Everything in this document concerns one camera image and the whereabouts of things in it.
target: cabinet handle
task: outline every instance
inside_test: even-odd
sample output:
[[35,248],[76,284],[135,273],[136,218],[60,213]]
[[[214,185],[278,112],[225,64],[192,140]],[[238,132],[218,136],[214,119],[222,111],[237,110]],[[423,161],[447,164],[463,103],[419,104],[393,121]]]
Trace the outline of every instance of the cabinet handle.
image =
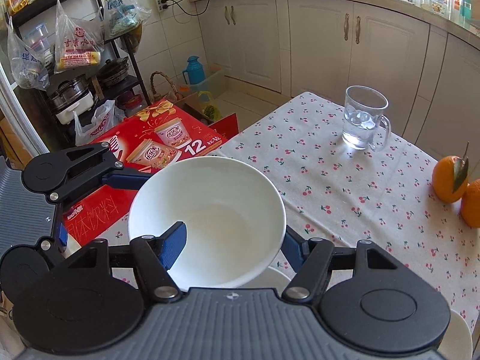
[[233,17],[233,5],[231,6],[230,17],[232,18],[232,23],[233,23],[233,25],[234,25],[234,26],[237,25],[237,24],[235,23],[235,18]]
[[356,30],[355,30],[355,32],[357,33],[357,40],[356,40],[357,44],[360,43],[360,21],[361,21],[361,20],[362,20],[362,19],[360,18],[360,16],[358,16],[358,17],[357,17],[357,28],[356,28]]
[[229,10],[227,6],[225,5],[225,20],[226,22],[230,25],[230,20],[229,20]]
[[347,13],[345,15],[345,25],[343,26],[343,30],[345,31],[345,40],[349,39],[349,19],[350,15]]

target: gold ribbon bow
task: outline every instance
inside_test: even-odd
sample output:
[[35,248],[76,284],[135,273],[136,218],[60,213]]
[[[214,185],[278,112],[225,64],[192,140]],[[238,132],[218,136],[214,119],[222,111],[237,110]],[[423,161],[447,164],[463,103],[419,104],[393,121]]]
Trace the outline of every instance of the gold ribbon bow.
[[164,100],[157,105],[150,105],[149,107],[142,109],[141,111],[136,113],[136,116],[138,116],[142,122],[146,122],[150,117],[150,113],[152,117],[157,117],[164,112],[168,112],[169,115],[175,113],[175,110],[173,109],[173,104],[167,100]]

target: white bowl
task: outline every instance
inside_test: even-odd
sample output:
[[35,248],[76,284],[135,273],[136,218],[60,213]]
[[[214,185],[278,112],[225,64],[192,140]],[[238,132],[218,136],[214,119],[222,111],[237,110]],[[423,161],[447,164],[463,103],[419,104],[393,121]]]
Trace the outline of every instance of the white bowl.
[[472,336],[463,317],[451,310],[450,324],[443,336],[438,352],[445,360],[472,360]]
[[286,274],[270,266],[241,288],[276,288],[278,295],[282,296],[283,290],[289,283],[290,278]]
[[287,225],[277,188],[252,166],[225,157],[171,164],[140,188],[130,208],[130,239],[187,226],[185,249],[169,270],[177,286],[236,288],[273,261]]

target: orange fruit with leaf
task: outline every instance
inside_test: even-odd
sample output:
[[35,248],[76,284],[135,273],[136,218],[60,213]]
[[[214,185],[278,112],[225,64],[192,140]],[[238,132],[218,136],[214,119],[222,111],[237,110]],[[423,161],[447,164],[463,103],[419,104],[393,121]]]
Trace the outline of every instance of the orange fruit with leaf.
[[480,180],[475,180],[466,188],[460,214],[470,227],[480,227]]
[[468,175],[469,159],[465,150],[463,158],[451,155],[437,162],[431,175],[431,185],[440,200],[454,203],[465,193],[469,184]]

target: mug handle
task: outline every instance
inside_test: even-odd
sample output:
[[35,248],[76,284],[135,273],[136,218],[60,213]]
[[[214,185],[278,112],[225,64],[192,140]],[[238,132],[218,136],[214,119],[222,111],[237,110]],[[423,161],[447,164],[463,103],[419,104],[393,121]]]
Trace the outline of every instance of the mug handle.
[[385,130],[386,130],[385,140],[383,141],[383,145],[380,146],[379,148],[377,148],[377,145],[374,145],[373,143],[369,143],[370,149],[373,152],[380,152],[383,149],[385,149],[388,138],[390,137],[390,132],[392,131],[390,121],[388,120],[388,118],[385,115],[382,115],[382,117],[380,118],[380,123],[383,123],[385,125]]

